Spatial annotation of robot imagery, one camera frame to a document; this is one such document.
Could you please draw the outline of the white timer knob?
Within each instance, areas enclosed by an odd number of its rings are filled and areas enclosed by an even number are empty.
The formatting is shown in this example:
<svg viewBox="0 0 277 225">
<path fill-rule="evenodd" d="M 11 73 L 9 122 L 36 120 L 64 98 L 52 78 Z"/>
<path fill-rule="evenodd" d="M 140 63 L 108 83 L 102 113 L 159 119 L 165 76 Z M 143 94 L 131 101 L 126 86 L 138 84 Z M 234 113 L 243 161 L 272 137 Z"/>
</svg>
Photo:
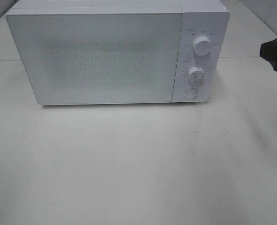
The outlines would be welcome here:
<svg viewBox="0 0 277 225">
<path fill-rule="evenodd" d="M 201 67 L 192 67 L 187 72 L 190 83 L 197 83 L 204 78 L 205 72 Z"/>
</svg>

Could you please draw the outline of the round white door button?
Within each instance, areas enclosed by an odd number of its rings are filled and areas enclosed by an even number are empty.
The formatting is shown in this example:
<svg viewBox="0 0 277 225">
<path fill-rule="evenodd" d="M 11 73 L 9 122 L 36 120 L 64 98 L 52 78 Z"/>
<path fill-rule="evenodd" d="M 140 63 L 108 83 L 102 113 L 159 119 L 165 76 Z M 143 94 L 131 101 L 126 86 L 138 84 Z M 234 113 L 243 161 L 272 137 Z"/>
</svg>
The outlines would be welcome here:
<svg viewBox="0 0 277 225">
<path fill-rule="evenodd" d="M 189 88 L 184 91 L 184 98 L 190 100 L 195 99 L 198 95 L 198 90 L 196 88 Z"/>
</svg>

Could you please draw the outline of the white microwave door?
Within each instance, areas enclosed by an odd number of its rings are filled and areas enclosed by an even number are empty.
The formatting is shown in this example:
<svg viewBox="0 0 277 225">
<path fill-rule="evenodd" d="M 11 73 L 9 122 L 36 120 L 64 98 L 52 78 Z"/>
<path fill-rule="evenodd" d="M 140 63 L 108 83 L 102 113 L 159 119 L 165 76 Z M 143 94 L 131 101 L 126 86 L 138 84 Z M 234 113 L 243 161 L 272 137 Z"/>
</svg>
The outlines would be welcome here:
<svg viewBox="0 0 277 225">
<path fill-rule="evenodd" d="M 182 14 L 9 15 L 41 105 L 171 102 Z"/>
</svg>

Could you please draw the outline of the upper white power knob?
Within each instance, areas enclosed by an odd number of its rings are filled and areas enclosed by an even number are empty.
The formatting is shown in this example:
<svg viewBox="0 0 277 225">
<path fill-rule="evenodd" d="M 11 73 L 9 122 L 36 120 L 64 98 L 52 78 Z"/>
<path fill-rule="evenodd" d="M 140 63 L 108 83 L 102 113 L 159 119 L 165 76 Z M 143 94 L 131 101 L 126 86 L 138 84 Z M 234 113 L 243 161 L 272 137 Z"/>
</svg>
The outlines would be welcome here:
<svg viewBox="0 0 277 225">
<path fill-rule="evenodd" d="M 192 41 L 192 48 L 197 56 L 205 56 L 210 53 L 212 39 L 208 35 L 199 35 Z"/>
</svg>

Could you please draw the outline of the white microwave oven body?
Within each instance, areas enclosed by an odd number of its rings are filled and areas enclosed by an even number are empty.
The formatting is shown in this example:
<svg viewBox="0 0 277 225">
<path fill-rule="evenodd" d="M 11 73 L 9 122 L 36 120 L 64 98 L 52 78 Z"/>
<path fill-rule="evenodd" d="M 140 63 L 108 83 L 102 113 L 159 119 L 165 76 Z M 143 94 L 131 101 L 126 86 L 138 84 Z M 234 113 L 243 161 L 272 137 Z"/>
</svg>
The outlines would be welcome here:
<svg viewBox="0 0 277 225">
<path fill-rule="evenodd" d="M 182 27 L 172 100 L 169 103 L 205 102 L 208 100 L 217 61 L 230 18 L 229 11 L 218 0 L 20 0 L 9 15 L 124 15 L 182 14 Z M 212 39 L 209 54 L 197 56 L 192 41 L 199 35 Z M 187 72 L 201 67 L 204 78 L 191 83 Z M 196 88 L 195 99 L 184 98 L 184 91 Z"/>
</svg>

